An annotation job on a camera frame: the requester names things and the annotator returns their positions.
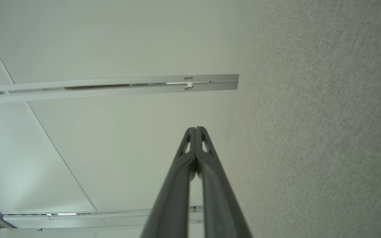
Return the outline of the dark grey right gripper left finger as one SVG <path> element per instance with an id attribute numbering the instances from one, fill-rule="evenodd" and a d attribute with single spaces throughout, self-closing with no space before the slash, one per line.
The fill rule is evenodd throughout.
<path id="1" fill-rule="evenodd" d="M 142 230 L 142 238 L 187 238 L 189 186 L 195 160 L 196 128 L 188 128 Z"/>

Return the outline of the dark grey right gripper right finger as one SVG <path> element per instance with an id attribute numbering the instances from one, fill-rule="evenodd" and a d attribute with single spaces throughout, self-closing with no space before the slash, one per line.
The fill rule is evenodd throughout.
<path id="1" fill-rule="evenodd" d="M 205 237 L 251 238 L 248 224 L 204 127 L 196 127 L 196 158 L 203 185 Z"/>

